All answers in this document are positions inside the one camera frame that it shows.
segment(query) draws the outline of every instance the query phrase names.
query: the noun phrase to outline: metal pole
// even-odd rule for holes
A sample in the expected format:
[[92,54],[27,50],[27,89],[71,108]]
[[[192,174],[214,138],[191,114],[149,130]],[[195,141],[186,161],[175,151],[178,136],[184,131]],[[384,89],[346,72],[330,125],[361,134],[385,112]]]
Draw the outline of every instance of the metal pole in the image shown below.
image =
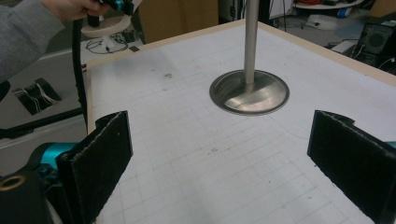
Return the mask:
[[247,85],[254,82],[259,4],[260,0],[247,0],[245,37],[245,82]]

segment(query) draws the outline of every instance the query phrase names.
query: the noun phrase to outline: metal base plate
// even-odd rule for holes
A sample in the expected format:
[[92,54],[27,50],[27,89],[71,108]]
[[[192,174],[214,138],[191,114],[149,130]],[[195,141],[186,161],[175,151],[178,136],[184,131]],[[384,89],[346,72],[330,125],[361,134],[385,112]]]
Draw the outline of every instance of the metal base plate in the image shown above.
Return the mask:
[[245,71],[218,77],[210,86],[210,97],[220,108],[239,115],[262,115],[278,110],[289,99],[288,85],[279,77],[256,70],[254,82],[246,85]]

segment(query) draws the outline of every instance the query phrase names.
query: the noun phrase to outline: shelf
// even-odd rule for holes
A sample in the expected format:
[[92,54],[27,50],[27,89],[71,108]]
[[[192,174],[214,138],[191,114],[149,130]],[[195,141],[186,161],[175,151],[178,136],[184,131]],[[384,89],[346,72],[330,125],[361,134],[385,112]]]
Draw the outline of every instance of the shelf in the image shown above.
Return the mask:
[[304,9],[335,9],[335,8],[344,8],[344,7],[354,7],[357,6],[358,4],[362,3],[364,0],[357,0],[354,3],[338,3],[335,6],[326,6],[326,5],[314,5],[314,6],[308,6],[304,4],[295,4],[294,7],[297,8],[304,8]]

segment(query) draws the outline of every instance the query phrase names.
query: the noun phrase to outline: person's arm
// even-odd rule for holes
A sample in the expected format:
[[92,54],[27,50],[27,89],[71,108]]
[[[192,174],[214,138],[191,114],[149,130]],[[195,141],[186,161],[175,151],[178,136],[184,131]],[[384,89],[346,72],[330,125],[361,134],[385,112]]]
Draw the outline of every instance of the person's arm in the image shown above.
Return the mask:
[[36,61],[63,28],[38,0],[0,7],[0,83]]

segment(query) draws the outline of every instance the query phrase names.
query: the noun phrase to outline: white grid surface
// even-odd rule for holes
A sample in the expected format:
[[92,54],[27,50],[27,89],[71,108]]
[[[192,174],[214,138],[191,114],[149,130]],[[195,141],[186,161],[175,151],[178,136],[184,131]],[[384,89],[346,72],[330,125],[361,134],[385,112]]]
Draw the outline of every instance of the white grid surface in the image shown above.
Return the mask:
[[315,109],[396,133],[396,89],[259,29],[256,69],[288,103],[257,117],[216,107],[209,87],[241,69],[245,26],[139,51],[91,69],[96,119],[128,110],[134,155],[104,223],[373,223],[306,156]]

